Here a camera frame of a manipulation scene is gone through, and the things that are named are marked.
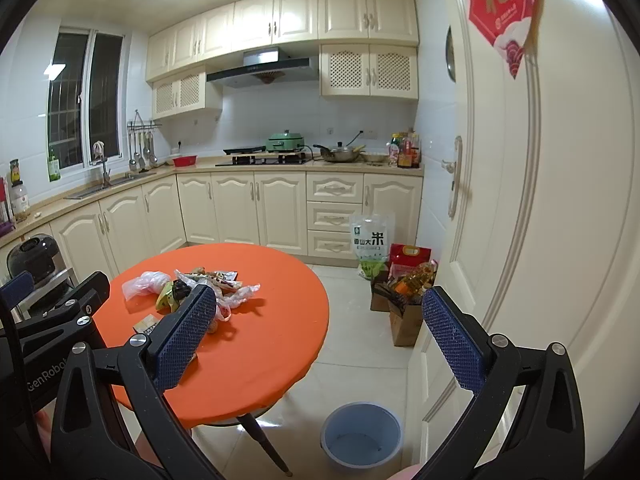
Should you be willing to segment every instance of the red decoration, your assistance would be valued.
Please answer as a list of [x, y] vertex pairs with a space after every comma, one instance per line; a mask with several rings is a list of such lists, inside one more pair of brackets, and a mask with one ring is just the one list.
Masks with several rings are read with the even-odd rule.
[[536, 0], [470, 0], [469, 20], [509, 65], [515, 79]]

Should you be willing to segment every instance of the blue gripper pad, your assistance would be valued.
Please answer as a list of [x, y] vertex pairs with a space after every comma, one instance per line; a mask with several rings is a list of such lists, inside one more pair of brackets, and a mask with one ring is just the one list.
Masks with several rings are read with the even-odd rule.
[[477, 395], [486, 380], [484, 359], [444, 298], [438, 293], [438, 288], [430, 288], [422, 298], [422, 317], [460, 387]]
[[[161, 344], [155, 358], [154, 384], [161, 393], [178, 385], [211, 320], [216, 315], [216, 295], [212, 288], [199, 286], [194, 288], [191, 294], [196, 296], [191, 298], [190, 295], [184, 300], [187, 304], [180, 306], [174, 314], [166, 316], [179, 313], [181, 317], [171, 335]], [[160, 324], [151, 333], [152, 340], [159, 328]]]

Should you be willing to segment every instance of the table leg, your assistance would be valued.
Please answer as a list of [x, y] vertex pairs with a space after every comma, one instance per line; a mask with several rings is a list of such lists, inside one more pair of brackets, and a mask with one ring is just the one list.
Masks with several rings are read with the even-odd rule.
[[269, 439], [264, 434], [264, 431], [258, 424], [258, 421], [255, 420], [251, 413], [238, 416], [238, 422], [242, 425], [249, 436], [262, 446], [262, 448], [267, 452], [267, 455], [269, 455], [271, 460], [273, 460], [273, 463], [284, 471], [285, 475], [293, 476], [293, 473], [289, 471], [289, 467], [287, 467], [287, 464], [284, 463], [284, 460], [281, 459], [278, 452], [271, 445], [271, 442], [269, 442]]

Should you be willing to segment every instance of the cardboard box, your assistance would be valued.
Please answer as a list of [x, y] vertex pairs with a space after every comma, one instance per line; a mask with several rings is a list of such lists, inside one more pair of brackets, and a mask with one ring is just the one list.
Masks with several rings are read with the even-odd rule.
[[400, 312], [390, 301], [387, 301], [389, 307], [389, 323], [391, 324], [391, 337], [394, 346], [413, 346], [418, 339], [418, 334], [422, 327], [422, 306], [407, 305], [404, 314]]

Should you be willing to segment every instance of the drawer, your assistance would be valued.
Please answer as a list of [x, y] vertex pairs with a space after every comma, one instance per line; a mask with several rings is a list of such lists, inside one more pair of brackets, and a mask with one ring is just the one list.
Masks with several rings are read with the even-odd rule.
[[362, 204], [362, 173], [307, 173], [306, 199]]
[[349, 232], [349, 216], [361, 215], [362, 204], [307, 202], [306, 222], [315, 231]]
[[349, 233], [333, 233], [328, 231], [309, 231], [309, 256], [323, 258], [341, 258], [355, 260], [351, 250], [351, 236]]

